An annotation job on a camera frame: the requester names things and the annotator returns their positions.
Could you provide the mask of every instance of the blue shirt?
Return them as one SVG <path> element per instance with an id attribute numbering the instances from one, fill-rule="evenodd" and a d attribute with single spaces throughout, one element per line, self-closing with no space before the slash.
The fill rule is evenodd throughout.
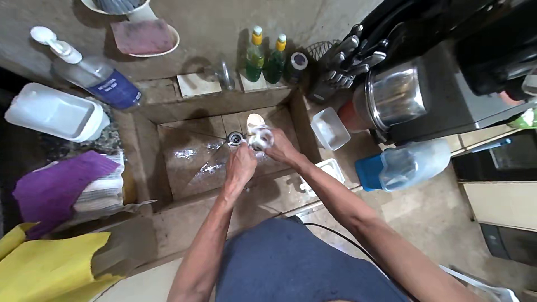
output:
<path id="1" fill-rule="evenodd" d="M 268 219 L 228 240 L 216 302 L 408 301 L 370 262 L 288 219 Z"/>

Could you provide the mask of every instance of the black cable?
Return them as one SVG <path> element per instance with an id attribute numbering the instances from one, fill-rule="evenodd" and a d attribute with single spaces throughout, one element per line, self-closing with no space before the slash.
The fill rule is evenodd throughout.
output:
<path id="1" fill-rule="evenodd" d="M 325 226 L 322 226 L 322 225 L 318 225 L 318 224 L 312 224 L 310 222 L 307 222 L 307 223 L 304 223 L 305 226 L 317 226 L 317 227 L 321 227 L 321 228 L 324 228 L 326 229 L 327 231 L 331 231 L 332 233 L 340 236 L 341 238 L 345 239 L 346 241 L 348 241 L 350 244 L 354 245 L 355 247 L 357 247 L 359 250 L 362 251 L 362 253 L 366 254 L 366 256 L 371 259 L 371 261 L 376 265 L 376 267 L 378 267 L 382 272 L 384 272 L 384 274 L 388 277 L 388 279 L 393 283 L 395 284 L 395 286 L 397 288 L 399 288 L 400 291 L 402 291 L 405 295 L 407 295 L 407 297 L 410 298 L 411 301 L 416 301 L 416 302 L 419 302 L 418 299 L 416 299 L 416 297 L 414 297 L 414 295 L 412 295 L 406 288 L 404 288 L 399 282 L 397 282 L 395 279 L 393 279 L 392 276 L 390 276 L 390 274 L 388 274 L 386 271 L 384 271 L 379 263 L 375 260 L 375 258 L 373 258 L 373 256 L 371 256 L 370 253 L 368 253 L 363 247 L 359 246 L 356 242 L 350 240 L 349 238 L 345 237 L 343 234 L 341 234 L 340 232 L 338 231 L 334 231 L 333 229 L 331 228 L 328 228 L 328 227 L 325 227 Z"/>

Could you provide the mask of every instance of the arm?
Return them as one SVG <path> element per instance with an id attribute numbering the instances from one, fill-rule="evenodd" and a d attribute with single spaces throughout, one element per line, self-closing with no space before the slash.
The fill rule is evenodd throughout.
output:
<path id="1" fill-rule="evenodd" d="M 418 300 L 481 301 L 379 218 L 374 209 L 300 154 L 280 129 L 265 153 L 295 169 L 328 211 Z"/>
<path id="2" fill-rule="evenodd" d="M 230 154 L 224 186 L 177 270 L 168 302 L 209 300 L 220 268 L 233 206 L 256 165 L 257 160 L 246 143 Z"/>

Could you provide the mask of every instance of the blue label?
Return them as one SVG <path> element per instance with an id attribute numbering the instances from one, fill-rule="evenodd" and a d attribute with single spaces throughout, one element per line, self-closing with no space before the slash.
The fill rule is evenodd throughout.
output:
<path id="1" fill-rule="evenodd" d="M 138 88 L 115 69 L 106 80 L 86 89 L 116 109 L 129 108 L 142 97 Z"/>

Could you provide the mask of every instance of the person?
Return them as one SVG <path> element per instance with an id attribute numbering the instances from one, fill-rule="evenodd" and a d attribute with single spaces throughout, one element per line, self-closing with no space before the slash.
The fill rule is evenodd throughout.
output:
<path id="1" fill-rule="evenodd" d="M 370 262 L 323 242 L 306 226 L 272 218 L 226 242 L 237 197 L 257 161 L 242 143 L 230 154 L 226 181 L 173 280 L 168 302 L 481 301 L 385 223 L 374 209 L 299 153 L 281 129 L 265 153 L 298 172 L 334 218 L 404 288 Z"/>

